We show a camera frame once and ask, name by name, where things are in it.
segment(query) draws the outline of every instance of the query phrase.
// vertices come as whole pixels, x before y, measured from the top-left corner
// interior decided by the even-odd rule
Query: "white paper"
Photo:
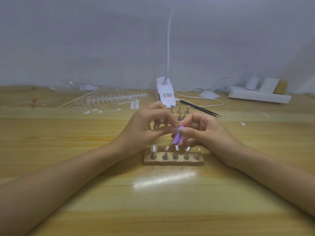
[[[203,97],[203,98],[207,98],[207,99],[220,97],[219,95],[215,94],[214,92],[210,92],[207,90],[204,90],[199,96]]]
[[[97,89],[98,89],[98,87],[90,85],[90,84],[81,84],[80,85],[80,91],[84,91],[84,90],[94,91],[94,90],[97,90]]]

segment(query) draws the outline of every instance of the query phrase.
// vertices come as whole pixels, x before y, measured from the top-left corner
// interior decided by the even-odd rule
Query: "table surface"
[[[140,109],[154,101],[154,92],[148,94]],[[108,143],[136,111],[128,103],[101,114],[55,109],[80,95],[0,88],[0,183]],[[288,104],[275,104],[219,95],[224,106],[210,109],[223,116],[222,124],[236,138],[315,174],[315,99],[294,95]],[[33,108],[29,102],[34,98]],[[159,149],[170,143],[169,135],[157,140]],[[207,149],[202,153],[201,167],[144,166],[143,152],[135,154],[89,182],[30,235],[315,234],[309,215],[225,166]]]

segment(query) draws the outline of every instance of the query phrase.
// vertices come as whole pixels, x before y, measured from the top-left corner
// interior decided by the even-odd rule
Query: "wooden nail display stand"
[[[184,159],[184,154],[178,154],[178,159],[173,158],[174,152],[168,152],[168,159],[164,160],[162,156],[165,152],[156,152],[156,159],[152,160],[151,151],[146,151],[144,154],[144,164],[145,165],[160,165],[160,166],[203,166],[203,156],[202,154],[199,154],[199,160],[196,160],[194,156],[197,154],[197,152],[189,152],[189,159]]]

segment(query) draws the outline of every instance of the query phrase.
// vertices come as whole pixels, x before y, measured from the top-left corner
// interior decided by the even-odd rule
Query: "person's right arm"
[[[186,144],[203,144],[217,158],[315,216],[315,176],[298,170],[237,140],[213,116],[189,114],[179,133]]]

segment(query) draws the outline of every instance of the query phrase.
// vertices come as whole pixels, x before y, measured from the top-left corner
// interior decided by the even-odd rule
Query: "tweezers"
[[[211,112],[210,110],[207,110],[207,109],[205,109],[205,108],[198,107],[198,106],[196,106],[196,105],[194,105],[194,104],[192,104],[192,103],[186,102],[185,100],[180,100],[180,102],[183,103],[183,104],[189,105],[189,106],[191,106],[191,107],[193,107],[193,108],[195,108],[195,109],[197,109],[197,110],[199,110],[199,111],[202,111],[202,112],[204,112],[204,113],[207,113],[207,114],[209,114],[209,115],[212,115],[212,116],[214,116],[214,117],[216,117],[216,118],[219,118],[218,116],[222,117],[222,116],[219,115],[219,114],[216,114],[216,113],[214,113],[214,112]]]

